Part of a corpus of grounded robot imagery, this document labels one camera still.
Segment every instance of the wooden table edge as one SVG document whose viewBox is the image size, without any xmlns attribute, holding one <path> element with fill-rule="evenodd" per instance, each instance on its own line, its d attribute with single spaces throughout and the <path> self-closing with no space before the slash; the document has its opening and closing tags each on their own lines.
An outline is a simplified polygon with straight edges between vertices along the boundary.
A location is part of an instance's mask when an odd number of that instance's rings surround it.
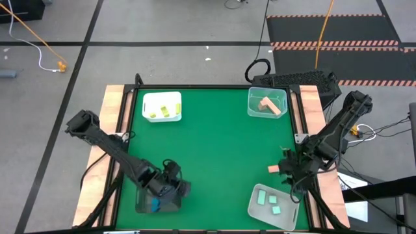
<svg viewBox="0 0 416 234">
<path fill-rule="evenodd" d="M 124 85 L 107 85 L 101 111 L 99 114 L 100 127 L 106 133 L 114 133 L 118 121 L 118 115 L 122 103 L 122 96 L 124 91 Z M 316 86 L 301 86 L 300 96 L 302 98 L 302 105 L 305 113 L 306 125 L 309 134 L 318 133 L 325 125 L 325 118 L 322 107 L 320 105 L 320 99 Z M 124 112 L 125 118 L 123 118 L 122 132 L 127 129 L 127 121 L 130 112 L 131 105 L 131 93 L 127 96 L 126 108 Z M 291 99 L 294 109 L 294 117 L 296 121 L 296 127 L 299 133 L 302 133 L 301 120 L 299 114 L 299 108 L 296 102 L 296 95 L 291 94 Z M 88 165 L 92 164 L 98 157 L 102 155 L 102 151 L 94 146 L 91 149 Z M 91 211 L 95 208 L 97 202 L 101 199 L 104 191 L 104 184 L 109 169 L 109 157 L 104 158 L 87 174 L 84 179 L 84 186 L 81 190 L 77 209 L 73 219 L 73 225 L 79 225 L 83 222 Z M 337 171 L 328 172 L 318 175 L 318 183 L 320 193 L 324 201 L 332 212 L 338 217 L 338 219 L 346 226 L 350 226 L 348 216 L 346 214 L 346 208 L 344 199 L 339 186 Z M 309 201 L 311 206 L 311 214 L 313 225 L 316 228 L 320 227 L 317 205 L 314 199 L 309 195 Z M 107 205 L 107 212 L 105 215 L 104 225 L 110 225 L 112 209 L 114 205 L 114 195 L 110 199 Z"/>
</svg>

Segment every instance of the green table surface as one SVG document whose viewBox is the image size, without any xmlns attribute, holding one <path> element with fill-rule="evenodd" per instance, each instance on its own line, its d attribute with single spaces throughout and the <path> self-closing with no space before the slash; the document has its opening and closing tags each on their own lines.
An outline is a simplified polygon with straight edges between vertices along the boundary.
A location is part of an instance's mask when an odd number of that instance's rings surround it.
<svg viewBox="0 0 416 234">
<path fill-rule="evenodd" d="M 143 95 L 179 91 L 182 119 L 150 123 L 142 116 Z M 289 112 L 279 119 L 247 115 L 248 90 L 140 90 L 135 107 L 129 154 L 158 167 L 175 160 L 183 179 L 192 183 L 188 198 L 175 213 L 139 214 L 136 187 L 123 181 L 116 227 L 120 229 L 277 229 L 250 217 L 248 203 L 261 183 L 289 193 L 285 179 L 267 167 L 283 158 L 280 148 L 294 149 Z M 309 229 L 305 201 L 296 229 Z"/>
</svg>

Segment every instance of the gray floor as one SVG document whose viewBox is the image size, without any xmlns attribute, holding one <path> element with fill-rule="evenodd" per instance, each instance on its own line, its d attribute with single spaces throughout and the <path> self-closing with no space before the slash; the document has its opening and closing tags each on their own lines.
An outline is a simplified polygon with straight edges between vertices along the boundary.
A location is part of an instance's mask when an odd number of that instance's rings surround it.
<svg viewBox="0 0 416 234">
<path fill-rule="evenodd" d="M 81 42 L 97 0 L 54 0 L 41 21 L 28 22 L 48 41 Z M 416 42 L 413 0 L 384 0 L 399 36 Z M 105 0 L 92 41 L 256 41 L 266 1 L 249 1 L 227 10 L 223 0 Z M 268 14 L 324 14 L 330 0 L 278 0 Z M 334 14 L 380 13 L 374 0 L 335 0 Z M 8 25 L 0 25 L 0 41 L 11 41 Z M 18 24 L 14 36 L 34 38 Z M 267 30 L 264 34 L 268 40 Z M 37 67 L 32 47 L 0 47 L 0 68 L 19 71 L 17 79 L 0 79 L 0 233 L 13 233 L 57 116 L 79 47 L 57 47 L 69 62 L 67 73 Z M 272 58 L 262 47 L 260 58 Z M 43 65 L 53 68 L 56 58 L 45 48 Z M 132 83 L 139 72 L 148 84 L 246 84 L 244 71 L 256 47 L 89 47 L 65 113 L 64 124 L 80 109 L 99 112 L 107 84 Z M 260 74 L 256 67 L 252 74 Z M 373 112 L 359 122 L 379 127 L 406 116 L 416 101 L 414 88 L 342 87 L 346 94 L 358 89 L 373 97 Z M 339 110 L 342 98 L 334 105 Z M 79 195 L 79 179 L 89 147 L 63 133 L 61 126 L 45 178 L 26 231 L 70 228 Z M 385 134 L 408 128 L 408 123 Z M 392 180 L 416 175 L 409 133 L 376 138 L 349 149 L 345 155 L 361 174 Z"/>
</svg>

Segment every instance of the black metal frame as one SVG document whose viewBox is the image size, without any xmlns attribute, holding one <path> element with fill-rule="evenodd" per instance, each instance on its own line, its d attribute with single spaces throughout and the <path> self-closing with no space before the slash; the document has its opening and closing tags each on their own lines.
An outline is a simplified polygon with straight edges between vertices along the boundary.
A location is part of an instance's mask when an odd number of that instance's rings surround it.
<svg viewBox="0 0 416 234">
<path fill-rule="evenodd" d="M 143 84 L 140 76 L 136 75 L 136 84 L 125 84 L 124 86 L 124 90 L 123 90 L 123 97 L 122 97 L 122 105 L 120 107 L 120 113 L 119 113 L 119 117 L 118 117 L 118 121 L 117 121 L 117 126 L 116 126 L 116 131 L 119 132 L 121 131 L 122 128 L 122 123 L 124 120 L 124 112 L 125 112 L 125 105 L 127 102 L 127 96 L 129 93 L 132 92 L 132 100 L 131 100 L 131 106 L 130 106 L 130 113 L 129 113 L 129 119 L 127 122 L 127 129 L 126 131 L 129 132 L 131 131 L 132 128 L 132 119 L 135 115 L 135 107 L 137 104 L 137 95 L 140 89 L 249 89 L 253 87 L 252 85 L 212 85 L 212 84 Z M 264 88 L 270 88 L 270 86 L 258 86 L 258 87 L 264 87 Z M 289 108 L 289 114 L 291 116 L 291 123 L 292 123 L 292 131 L 293 133 L 297 133 L 297 127 L 296 127 L 296 121 L 294 118 L 294 110 L 293 110 L 293 103 L 292 103 L 292 99 L 291 99 L 291 89 L 288 86 L 276 86 L 273 88 L 277 88 L 277 89 L 284 89 L 287 93 L 287 100 L 288 100 L 288 108 Z M 302 104 L 302 98 L 300 97 L 300 92 L 299 92 L 299 88 L 295 88 L 295 90 L 292 90 L 295 94 L 296 94 L 296 100 L 297 100 L 297 105 L 298 105 L 298 109 L 299 109 L 299 114 L 300 114 L 300 119 L 301 119 L 301 124 L 302 124 L 302 130 L 304 133 L 307 133 L 307 126 L 306 126 L 306 118 L 305 118 L 305 112 L 304 112 L 304 108 L 303 108 L 303 104 Z M 106 183 L 105 183 L 105 188 L 104 188 L 104 192 L 108 191 L 108 188 L 111 184 L 113 175 L 114 175 L 114 166 L 115 166 L 115 160 L 111 159 L 110 160 L 110 165 L 109 165 L 109 170 L 107 172 L 107 179 L 106 179 Z M 111 216 L 111 221 L 110 221 L 110 227 L 115 228 L 116 226 L 116 221 L 117 221 L 117 216 L 118 216 L 118 208 L 119 208 L 119 204 L 120 204 L 120 196 L 121 196 L 121 191 L 122 191 L 122 185 L 123 185 L 123 181 L 121 182 L 121 185 L 119 188 L 116 189 L 116 195 L 114 197 L 114 206 L 112 209 L 112 216 Z M 319 192 L 319 187 L 318 187 L 318 180 L 317 178 L 315 178 L 315 182 L 314 182 L 314 188 L 317 190 L 317 192 Z M 311 206 L 310 206 L 310 199 L 308 194 L 304 195 L 304 199 L 306 200 L 305 203 L 305 208 L 306 208 L 306 213 L 307 213 L 307 219 L 309 222 L 309 229 L 313 229 L 313 219 L 312 219 L 312 214 L 311 214 Z M 106 213 L 107 208 L 105 207 L 104 210 L 102 211 L 100 217 L 99 217 L 99 222 L 98 222 L 98 226 L 103 226 L 104 223 L 104 215 Z M 325 217 L 322 213 L 322 211 L 318 208 L 318 215 L 319 215 L 319 221 L 320 221 L 320 226 L 322 228 L 326 228 L 326 221 L 325 221 Z M 149 233 L 179 233 L 179 230 L 143 230 L 141 231 L 141 233 L 145 233 L 149 231 Z M 180 233 L 208 233 L 211 232 L 211 230 L 206 230 L 206 231 L 191 231 L 191 230 L 180 230 Z M 235 231 L 221 231 L 221 230 L 212 230 L 212 232 L 221 232 L 221 233 L 235 233 Z M 259 230 L 260 233 L 268 233 L 266 230 Z M 239 233 L 257 233 L 257 231 L 239 231 Z"/>
</svg>

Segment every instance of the green block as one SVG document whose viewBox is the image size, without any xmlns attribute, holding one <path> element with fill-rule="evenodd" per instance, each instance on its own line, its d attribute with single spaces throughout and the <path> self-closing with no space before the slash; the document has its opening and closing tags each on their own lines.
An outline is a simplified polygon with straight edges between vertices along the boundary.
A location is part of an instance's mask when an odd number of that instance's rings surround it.
<svg viewBox="0 0 416 234">
<path fill-rule="evenodd" d="M 278 198 L 276 196 L 269 196 L 268 202 L 271 204 L 276 204 L 278 202 Z"/>
<path fill-rule="evenodd" d="M 272 209 L 273 209 L 273 215 L 280 214 L 280 207 L 278 205 L 273 207 Z"/>
<path fill-rule="evenodd" d="M 266 191 L 260 189 L 259 195 L 257 197 L 257 204 L 264 205 L 265 201 L 266 201 Z"/>
</svg>

